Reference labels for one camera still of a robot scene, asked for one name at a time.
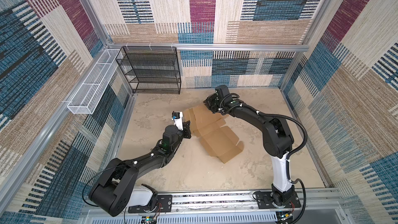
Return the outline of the brown cardboard box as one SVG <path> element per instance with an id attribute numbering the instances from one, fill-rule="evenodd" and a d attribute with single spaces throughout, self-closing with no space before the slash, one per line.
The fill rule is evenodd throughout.
<path id="1" fill-rule="evenodd" d="M 227 163 L 244 150 L 244 143 L 227 126 L 225 117 L 212 113 L 205 105 L 186 109 L 183 119 L 190 121 L 191 133 L 199 138 L 209 156 Z"/>

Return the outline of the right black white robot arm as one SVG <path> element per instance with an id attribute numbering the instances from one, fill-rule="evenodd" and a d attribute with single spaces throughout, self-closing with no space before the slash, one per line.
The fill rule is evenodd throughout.
<path id="1" fill-rule="evenodd" d="M 215 93 L 204 101 L 205 106 L 212 113 L 230 115 L 246 121 L 262 132 L 265 151 L 270 155 L 273 166 L 272 198 L 276 207 L 286 206 L 294 196 L 294 184 L 299 180 L 292 180 L 290 157 L 305 147 L 308 134 L 304 126 L 292 117 L 280 114 L 266 114 L 239 99 L 239 95 L 231 93 L 226 85 L 215 88 Z M 303 142 L 293 148 L 294 137 L 288 121 L 295 123 L 303 132 Z"/>

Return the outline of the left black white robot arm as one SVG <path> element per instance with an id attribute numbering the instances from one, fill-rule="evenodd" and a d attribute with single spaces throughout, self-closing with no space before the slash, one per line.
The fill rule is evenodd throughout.
<path id="1" fill-rule="evenodd" d="M 183 122 L 181 128 L 168 125 L 151 152 L 130 160 L 112 159 L 93 184 L 88 199 L 112 217 L 132 207 L 150 213 L 158 210 L 158 192 L 145 184 L 136 186 L 136 181 L 169 164 L 182 141 L 190 138 L 190 121 Z"/>

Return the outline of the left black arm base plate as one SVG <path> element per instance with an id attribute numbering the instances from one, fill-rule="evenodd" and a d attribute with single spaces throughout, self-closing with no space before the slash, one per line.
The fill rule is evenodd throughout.
<path id="1" fill-rule="evenodd" d="M 152 196 L 147 205 L 130 206 L 128 208 L 129 214 L 139 213 L 169 213 L 172 209 L 173 196 L 172 195 L 156 195 Z"/>

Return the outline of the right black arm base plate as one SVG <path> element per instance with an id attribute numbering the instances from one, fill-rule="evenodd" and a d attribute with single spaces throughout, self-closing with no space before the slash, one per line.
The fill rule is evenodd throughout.
<path id="1" fill-rule="evenodd" d="M 301 208 L 302 203 L 295 191 L 255 191 L 252 194 L 259 209 Z"/>

